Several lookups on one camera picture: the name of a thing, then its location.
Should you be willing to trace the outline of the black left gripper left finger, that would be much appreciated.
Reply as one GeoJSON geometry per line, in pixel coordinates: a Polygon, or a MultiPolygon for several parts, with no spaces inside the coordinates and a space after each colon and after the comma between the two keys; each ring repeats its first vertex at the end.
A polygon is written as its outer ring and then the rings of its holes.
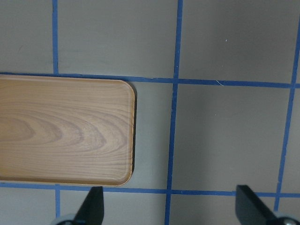
{"type": "Polygon", "coordinates": [[[102,187],[92,187],[74,217],[75,225],[101,225],[104,220],[102,187]]]}

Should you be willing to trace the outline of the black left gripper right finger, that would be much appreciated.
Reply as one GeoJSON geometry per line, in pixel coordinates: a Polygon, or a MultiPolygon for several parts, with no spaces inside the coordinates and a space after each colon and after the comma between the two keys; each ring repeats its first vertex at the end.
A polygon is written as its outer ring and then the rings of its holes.
{"type": "Polygon", "coordinates": [[[235,214],[241,225],[276,225],[278,220],[247,185],[236,186],[235,214]]]}

